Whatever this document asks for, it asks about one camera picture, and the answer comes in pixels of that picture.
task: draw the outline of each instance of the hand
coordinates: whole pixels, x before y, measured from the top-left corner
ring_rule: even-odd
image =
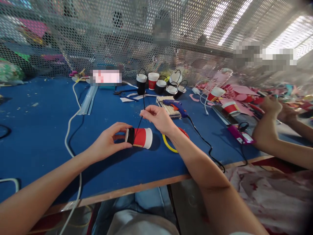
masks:
[[[162,107],[149,105],[145,110],[141,110],[140,116],[152,122],[164,135],[171,133],[177,128],[165,108]]]
[[[279,114],[279,112],[282,109],[281,103],[278,102],[277,98],[275,97],[265,97],[263,102],[260,104],[260,108],[265,112],[265,113],[274,113],[274,114]]]
[[[278,120],[282,121],[283,123],[289,125],[292,122],[297,121],[297,112],[290,108],[287,104],[282,104],[283,109],[278,114]]]
[[[131,127],[131,125],[126,123],[117,122],[103,131],[97,140],[85,151],[88,158],[92,158],[92,161],[95,163],[122,149],[131,148],[132,144],[128,142],[114,143],[117,139],[125,139],[125,135],[116,135],[116,133],[126,132],[126,129]]]

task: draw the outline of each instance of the right hand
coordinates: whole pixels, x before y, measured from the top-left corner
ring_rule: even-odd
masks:
[[[294,121],[297,121],[297,112],[290,108],[287,104],[282,104],[283,109],[278,114],[278,120],[282,121],[285,124],[290,124]]]
[[[277,98],[267,96],[264,98],[263,102],[260,104],[260,108],[265,113],[274,113],[278,115],[282,109],[282,106],[281,106],[281,103],[278,102]]]
[[[149,105],[145,110],[141,110],[140,116],[152,122],[164,135],[171,133],[177,128],[165,108],[162,107]]]

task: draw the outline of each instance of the blue table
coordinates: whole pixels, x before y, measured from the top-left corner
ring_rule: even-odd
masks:
[[[78,110],[72,85],[69,79],[35,78],[25,85],[1,88],[0,93],[12,99],[0,106],[0,124],[10,127],[12,133],[0,140],[0,178],[18,178],[21,187],[25,187],[70,159],[64,138],[68,120]],[[88,87],[86,83],[75,86],[80,103]],[[126,85],[118,87],[118,90],[124,88],[131,87]],[[207,116],[203,105],[192,101],[189,92],[180,100],[200,133],[213,146],[212,156],[224,165],[243,161],[239,143],[225,129],[223,122],[212,109]],[[73,119],[69,141],[75,154],[88,148],[103,130],[117,121],[126,122],[135,128],[138,126],[139,113],[143,109],[142,100],[122,103],[112,93],[99,89],[91,115]],[[145,102],[146,105],[155,104],[156,98],[147,97]],[[199,148],[208,152],[209,147],[188,119],[176,119],[174,122],[188,133]],[[83,200],[80,205],[189,177],[180,156],[167,149],[161,133],[154,125],[143,119],[141,127],[150,127],[153,131],[151,149],[126,149],[86,169],[82,174]],[[303,144],[302,139],[292,136],[283,135],[281,138]],[[244,151],[248,159],[260,156],[260,152],[253,146],[245,146]],[[74,201],[78,184],[77,178],[55,200],[54,205],[64,206],[64,203]],[[14,193],[13,183],[1,183],[0,192],[1,202]]]

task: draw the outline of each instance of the green object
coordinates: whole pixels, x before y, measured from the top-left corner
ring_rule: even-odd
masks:
[[[0,61],[0,82],[23,80],[25,74],[23,70],[8,61]]]
[[[99,88],[103,90],[115,90],[115,86],[100,86]]]
[[[15,54],[19,55],[20,57],[22,57],[24,60],[26,60],[27,62],[29,62],[29,58],[30,58],[30,55],[25,55],[25,54],[22,54],[22,53],[19,53],[19,52],[15,52]]]

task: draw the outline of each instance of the left hand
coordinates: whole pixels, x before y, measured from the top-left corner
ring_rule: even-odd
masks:
[[[126,129],[131,127],[131,125],[126,123],[117,122],[103,131],[97,140],[85,151],[88,158],[95,163],[122,149],[131,148],[132,144],[128,142],[114,143],[117,139],[125,139],[125,135],[116,135],[116,133],[126,132]]]
[[[265,97],[263,102],[260,104],[260,108],[265,112],[265,113],[274,113],[274,114],[279,114],[279,112],[282,109],[281,103],[278,102],[277,98],[275,97]]]

